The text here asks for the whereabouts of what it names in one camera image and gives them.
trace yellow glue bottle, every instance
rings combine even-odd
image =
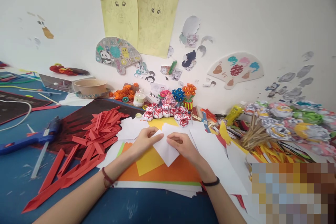
[[[236,104],[232,107],[230,113],[225,117],[226,126],[231,126],[243,112],[245,108],[246,102],[241,101],[239,104]]]

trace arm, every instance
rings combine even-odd
[[[105,167],[106,174],[115,181],[150,146],[162,139],[163,134],[151,137],[157,130],[156,127],[142,129],[132,147]],[[99,171],[57,202],[38,218],[34,224],[80,223],[104,192],[104,175],[102,171]]]
[[[195,166],[204,183],[217,180],[210,165],[196,150],[187,134],[172,133],[167,136],[167,142]],[[206,187],[206,191],[220,224],[246,223],[221,183]]]

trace table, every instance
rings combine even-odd
[[[18,84],[24,88],[41,88],[39,81]],[[20,93],[16,88],[3,88],[3,91]],[[66,93],[53,95],[55,101],[63,100]],[[19,126],[0,132],[0,143],[22,139],[29,132],[27,124],[40,131],[55,116],[61,118],[73,113],[79,106],[61,106],[57,109],[32,112]],[[22,117],[3,124],[0,129],[18,123]],[[0,220],[1,223],[32,223],[57,201],[98,172],[95,168],[72,186],[61,189],[39,208],[21,214],[26,204],[37,195],[56,155],[46,153],[36,179],[31,180],[31,172],[40,150],[26,147],[8,155],[0,156]],[[214,209],[207,195],[187,198],[160,189],[113,188],[108,190],[92,208],[82,223],[218,223]]]

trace black hair tie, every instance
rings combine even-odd
[[[204,186],[207,186],[207,187],[209,187],[209,186],[216,186],[216,185],[219,184],[219,178],[218,178],[217,176],[216,176],[216,178],[217,178],[217,180],[216,180],[215,182],[204,183],[204,182],[202,181],[202,183],[203,183]]]

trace small bucket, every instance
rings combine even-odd
[[[83,95],[95,95],[106,92],[106,81],[97,79],[77,80],[73,83]]]

